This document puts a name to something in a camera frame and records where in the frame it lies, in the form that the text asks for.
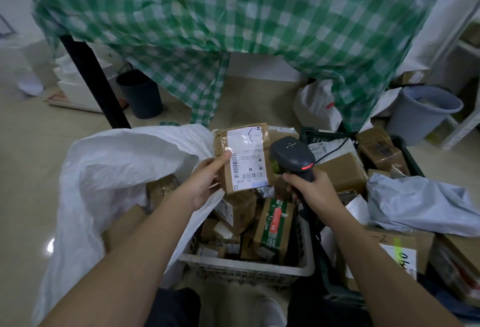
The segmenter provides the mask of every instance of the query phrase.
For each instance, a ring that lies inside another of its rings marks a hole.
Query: barcode scanner
[[[292,136],[283,137],[270,145],[270,157],[278,162],[280,172],[295,174],[298,177],[313,182],[315,180],[312,169],[315,165],[315,155],[306,144]],[[303,194],[294,189],[303,205],[300,217],[310,223],[315,230],[315,236],[320,241],[320,231],[325,225],[309,207]]]

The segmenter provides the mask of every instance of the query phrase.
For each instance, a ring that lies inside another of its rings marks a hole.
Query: checkered tablecloth
[[[216,111],[230,52],[284,58],[333,79],[347,130],[365,122],[436,0],[33,0],[51,45],[109,45],[192,107],[192,123]]]

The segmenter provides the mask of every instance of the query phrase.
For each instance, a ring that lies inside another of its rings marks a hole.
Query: light gray trash can
[[[402,89],[396,106],[387,132],[415,146],[449,114],[460,111],[463,102],[438,87],[415,86]]]

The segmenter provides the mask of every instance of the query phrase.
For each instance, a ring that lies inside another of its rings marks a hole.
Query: black table leg
[[[60,36],[60,40],[112,128],[131,128],[92,49],[71,35]]]

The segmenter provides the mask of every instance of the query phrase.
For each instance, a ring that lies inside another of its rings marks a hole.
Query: dark gray trash can
[[[135,69],[120,74],[117,77],[117,84],[135,117],[153,118],[163,111],[158,85],[140,70]]]
[[[402,137],[408,146],[420,143],[449,114],[463,107],[460,99],[438,87],[405,87],[399,97],[387,132]]]

